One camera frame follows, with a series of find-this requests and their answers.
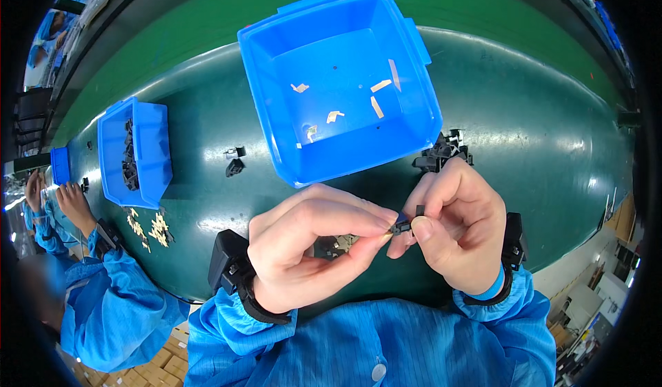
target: dark green table surface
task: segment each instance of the dark green table surface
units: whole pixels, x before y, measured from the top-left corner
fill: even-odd
[[[609,105],[572,77],[519,51],[465,33],[420,28],[432,57],[428,71],[442,108],[443,130],[465,130],[475,168],[522,213],[529,239],[526,267],[536,271],[580,245],[596,229],[608,194],[631,187],[630,148]],[[163,73],[127,96],[168,106],[173,180],[161,205],[177,242],[152,253],[140,245],[120,207],[105,200],[97,157],[97,125],[69,143],[72,180],[90,179],[87,198],[96,216],[113,220],[131,253],[165,289],[205,300],[216,234],[246,235],[248,220],[296,190],[274,172],[237,44],[209,51]],[[86,143],[91,141],[93,151]],[[223,151],[245,146],[246,168],[224,176]],[[327,182],[400,209],[418,181],[414,156]],[[154,211],[138,209],[145,231]],[[418,247],[370,269],[329,300],[399,296],[424,304],[442,297],[441,277]]]

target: fingernail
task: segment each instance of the fingernail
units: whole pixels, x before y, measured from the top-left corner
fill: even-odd
[[[388,230],[391,228],[391,224],[387,220],[382,219],[381,217],[377,218],[377,224],[384,230]]]
[[[382,236],[381,239],[379,240],[379,244],[378,244],[378,246],[379,246],[379,247],[384,246],[384,245],[386,244],[386,242],[388,242],[388,241],[390,240],[390,238],[392,238],[392,237],[393,237],[393,234],[385,234],[385,235]]]
[[[418,242],[425,242],[432,237],[432,222],[425,216],[412,220],[412,230]]]

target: black wristband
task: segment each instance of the black wristband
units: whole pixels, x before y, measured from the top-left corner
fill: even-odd
[[[284,314],[273,314],[262,308],[262,306],[258,303],[258,300],[255,299],[252,278],[239,282],[237,284],[237,293],[239,294],[239,299],[244,305],[246,313],[253,317],[256,321],[277,325],[286,325],[292,322],[292,318],[287,315],[289,312]]]
[[[510,295],[510,288],[512,287],[512,268],[510,265],[503,264],[501,264],[501,267],[503,268],[504,273],[503,288],[501,288],[501,291],[495,297],[484,301],[479,301],[476,298],[467,295],[464,297],[465,305],[492,306],[497,305],[508,298],[508,295]]]

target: blue anti-static jacket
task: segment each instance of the blue anti-static jacket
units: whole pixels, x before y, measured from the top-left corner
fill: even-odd
[[[41,222],[35,235],[50,235]],[[189,306],[157,288],[123,250],[112,250],[103,262],[95,256],[97,231],[87,238],[92,257],[76,263],[58,234],[44,249],[65,269],[68,297],[60,344],[62,350],[95,370],[111,373],[149,362],[165,345]]]
[[[514,272],[509,297],[454,311],[389,299],[346,304],[297,325],[258,322],[220,290],[189,317],[187,387],[551,386],[550,301]]]

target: blue plastic bin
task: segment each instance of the blue plastic bin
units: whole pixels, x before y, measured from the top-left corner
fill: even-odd
[[[128,190],[122,178],[127,146],[124,125],[133,118],[133,148],[138,169],[138,190]],[[98,125],[99,167],[106,199],[120,206],[159,209],[159,200],[172,180],[168,107],[138,102],[136,97],[111,106]]]
[[[70,180],[69,151],[67,147],[50,151],[50,169],[53,171],[53,184],[65,184]]]
[[[393,0],[302,0],[237,37],[273,166],[292,186],[436,141],[442,114],[425,67],[430,56]]]

